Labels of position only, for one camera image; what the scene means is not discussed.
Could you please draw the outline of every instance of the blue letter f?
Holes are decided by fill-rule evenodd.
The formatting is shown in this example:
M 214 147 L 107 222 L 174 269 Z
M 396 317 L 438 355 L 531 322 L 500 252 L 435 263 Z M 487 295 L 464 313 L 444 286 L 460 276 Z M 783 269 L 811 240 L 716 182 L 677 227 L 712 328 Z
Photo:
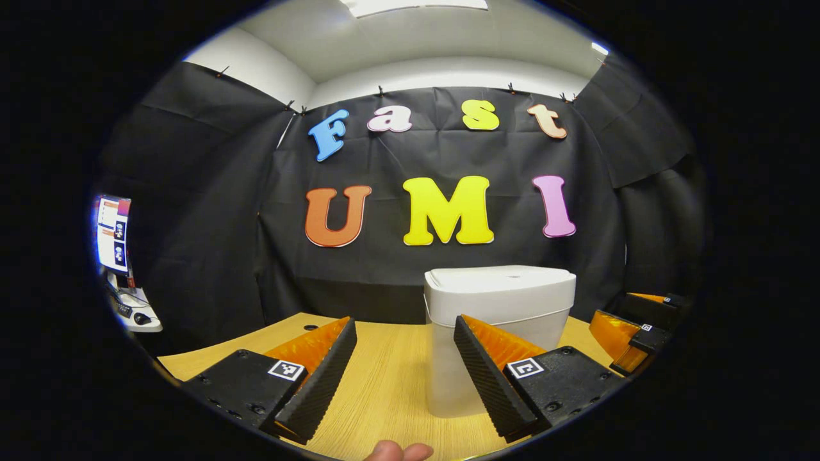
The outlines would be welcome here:
M 321 162 L 330 157 L 344 145 L 344 142 L 336 139 L 334 135 L 344 135 L 344 123 L 342 119 L 347 118 L 348 115 L 350 115 L 350 112 L 339 109 L 332 116 L 320 121 L 308 131 L 307 134 L 313 136 L 316 140 L 316 146 L 319 147 L 319 155 L 316 156 L 317 162 Z

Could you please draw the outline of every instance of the white ceiling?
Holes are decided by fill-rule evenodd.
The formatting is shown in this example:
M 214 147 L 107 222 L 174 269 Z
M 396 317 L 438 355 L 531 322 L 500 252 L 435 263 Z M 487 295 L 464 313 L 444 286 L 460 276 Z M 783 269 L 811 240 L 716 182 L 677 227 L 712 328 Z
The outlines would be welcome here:
M 588 33 L 529 0 L 488 0 L 488 11 L 420 7 L 356 19 L 339 0 L 278 2 L 239 27 L 315 82 L 424 57 L 497 57 L 591 78 L 603 56 Z

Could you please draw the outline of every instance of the computer screen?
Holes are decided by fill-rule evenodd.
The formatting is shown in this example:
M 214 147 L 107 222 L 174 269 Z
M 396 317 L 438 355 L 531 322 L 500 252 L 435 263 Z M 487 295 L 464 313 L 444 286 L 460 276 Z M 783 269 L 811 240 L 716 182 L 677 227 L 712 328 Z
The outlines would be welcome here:
M 121 275 L 128 275 L 128 211 L 131 199 L 99 195 L 94 200 L 95 246 L 100 264 Z

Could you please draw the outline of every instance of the ceiling light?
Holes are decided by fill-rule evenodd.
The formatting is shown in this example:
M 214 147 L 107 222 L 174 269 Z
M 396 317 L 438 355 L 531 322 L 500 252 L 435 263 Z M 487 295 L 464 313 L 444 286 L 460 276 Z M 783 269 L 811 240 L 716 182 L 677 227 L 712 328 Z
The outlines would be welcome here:
M 597 52 L 599 52 L 599 53 L 603 54 L 604 56 L 607 56 L 607 55 L 609 54 L 609 50 L 607 50 L 606 48 L 602 47 L 601 45 L 598 45 L 598 44 L 597 44 L 597 43 L 595 43 L 595 42 L 593 42 L 593 43 L 592 43 L 592 49 L 594 49 L 595 51 L 597 51 Z
M 356 17 L 417 7 L 462 7 L 486 10 L 486 0 L 341 0 Z

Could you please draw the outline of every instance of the wooden table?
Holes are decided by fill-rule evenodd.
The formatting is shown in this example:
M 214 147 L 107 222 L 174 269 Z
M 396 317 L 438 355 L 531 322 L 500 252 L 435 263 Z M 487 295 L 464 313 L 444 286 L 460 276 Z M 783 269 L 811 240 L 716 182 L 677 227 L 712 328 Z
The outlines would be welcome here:
M 218 345 L 158 359 L 176 378 L 186 381 L 237 349 L 264 354 L 305 333 L 305 325 L 321 326 L 334 320 L 299 313 Z M 415 442 L 431 445 L 433 460 L 465 459 L 510 446 L 496 434 L 487 413 L 463 418 L 436 418 L 428 413 L 428 328 L 356 322 L 356 349 L 325 418 L 306 448 L 332 458 L 361 461 L 382 439 L 395 440 L 401 446 Z M 567 320 L 558 347 L 564 345 L 572 345 L 604 366 L 612 362 L 590 334 L 589 324 L 575 318 Z

